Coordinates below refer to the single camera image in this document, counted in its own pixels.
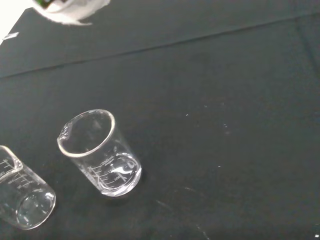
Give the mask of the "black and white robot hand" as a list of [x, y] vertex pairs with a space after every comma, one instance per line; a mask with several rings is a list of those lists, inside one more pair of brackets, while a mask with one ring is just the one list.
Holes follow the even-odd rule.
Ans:
[[110, 0], [30, 0], [32, 7], [48, 20], [75, 26], [89, 26], [81, 20], [94, 15], [107, 6]]

